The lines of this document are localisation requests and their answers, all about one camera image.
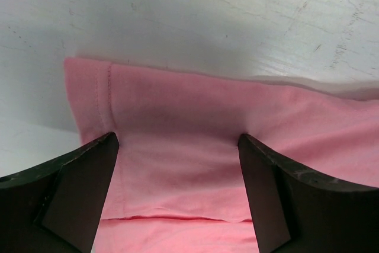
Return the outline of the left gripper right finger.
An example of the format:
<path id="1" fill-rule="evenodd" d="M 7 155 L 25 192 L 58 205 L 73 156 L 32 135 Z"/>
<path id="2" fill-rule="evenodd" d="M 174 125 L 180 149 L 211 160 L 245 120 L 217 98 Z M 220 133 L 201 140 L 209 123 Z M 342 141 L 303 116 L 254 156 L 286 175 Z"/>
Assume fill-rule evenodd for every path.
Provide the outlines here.
<path id="1" fill-rule="evenodd" d="M 260 252 L 378 251 L 378 188 L 316 171 L 248 134 L 238 151 Z"/>

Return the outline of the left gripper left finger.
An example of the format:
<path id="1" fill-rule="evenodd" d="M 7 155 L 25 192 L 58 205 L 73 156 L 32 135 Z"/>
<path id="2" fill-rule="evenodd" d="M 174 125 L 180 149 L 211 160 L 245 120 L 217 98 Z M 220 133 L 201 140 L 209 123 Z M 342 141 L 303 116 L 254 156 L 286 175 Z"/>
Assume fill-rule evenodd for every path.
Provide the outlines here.
<path id="1" fill-rule="evenodd" d="M 91 252 L 118 149 L 107 133 L 1 177 L 1 252 Z"/>

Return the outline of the pink t shirt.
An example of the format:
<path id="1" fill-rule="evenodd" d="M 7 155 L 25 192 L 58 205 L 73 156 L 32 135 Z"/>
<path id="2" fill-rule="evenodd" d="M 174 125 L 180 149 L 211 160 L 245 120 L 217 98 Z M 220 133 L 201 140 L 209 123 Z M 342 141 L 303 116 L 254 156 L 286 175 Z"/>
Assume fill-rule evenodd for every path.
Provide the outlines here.
<path id="1" fill-rule="evenodd" d="M 114 132 L 96 252 L 257 252 L 237 141 L 378 185 L 378 101 L 190 73 L 64 62 L 81 140 Z"/>

